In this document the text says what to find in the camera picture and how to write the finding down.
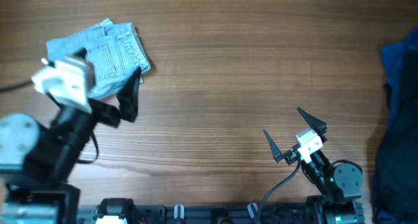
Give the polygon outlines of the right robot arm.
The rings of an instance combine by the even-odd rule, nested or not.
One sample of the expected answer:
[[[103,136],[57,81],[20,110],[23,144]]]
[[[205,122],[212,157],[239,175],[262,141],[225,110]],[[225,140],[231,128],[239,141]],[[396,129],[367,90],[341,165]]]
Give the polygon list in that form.
[[[361,198],[363,183],[362,168],[345,159],[330,162],[321,151],[327,141],[327,124],[310,115],[301,108],[298,113],[308,124],[308,128],[295,136],[296,144],[282,152],[267,131],[263,131],[268,140],[274,160],[285,161],[288,165],[296,163],[294,171],[283,181],[276,184],[263,197],[255,215],[255,221],[272,223],[363,223],[364,210],[357,200]],[[309,196],[305,202],[276,203],[270,215],[264,214],[264,205],[268,198],[301,171],[308,181],[320,192]]]

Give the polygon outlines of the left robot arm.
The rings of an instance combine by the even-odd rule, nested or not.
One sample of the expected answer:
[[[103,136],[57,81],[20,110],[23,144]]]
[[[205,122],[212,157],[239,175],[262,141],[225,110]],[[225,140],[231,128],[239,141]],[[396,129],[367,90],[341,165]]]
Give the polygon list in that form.
[[[28,114],[1,118],[1,178],[8,194],[3,223],[76,223],[80,190],[67,181],[89,141],[102,123],[117,128],[122,120],[138,116],[137,68],[117,94],[118,106],[88,96],[95,85],[86,49],[55,61],[43,58],[44,67],[31,81],[39,93],[59,107],[49,127]]]

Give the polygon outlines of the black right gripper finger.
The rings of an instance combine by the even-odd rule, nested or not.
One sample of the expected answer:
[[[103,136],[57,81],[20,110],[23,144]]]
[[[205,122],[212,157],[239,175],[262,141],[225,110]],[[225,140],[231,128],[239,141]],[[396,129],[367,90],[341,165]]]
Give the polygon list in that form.
[[[276,162],[280,162],[283,159],[281,150],[278,148],[277,144],[274,142],[274,140],[266,130],[264,130],[263,133],[265,134],[266,139],[268,140],[268,144],[270,146],[270,150],[272,152],[274,160]]]
[[[310,115],[300,107],[298,107],[297,110],[298,113],[304,118],[306,123],[310,126],[310,128],[313,129],[319,135],[321,141],[326,142],[327,138],[325,136],[325,133],[327,132],[327,124],[324,121]]]

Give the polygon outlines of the light blue denim shorts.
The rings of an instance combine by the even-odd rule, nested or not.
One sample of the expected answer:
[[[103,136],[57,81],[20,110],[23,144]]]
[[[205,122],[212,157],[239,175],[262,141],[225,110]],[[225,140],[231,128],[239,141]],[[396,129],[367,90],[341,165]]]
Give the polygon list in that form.
[[[80,49],[94,66],[95,86],[89,97],[100,100],[119,92],[137,69],[144,74],[151,64],[131,22],[114,24],[110,19],[68,37],[46,42],[48,59],[55,61]]]

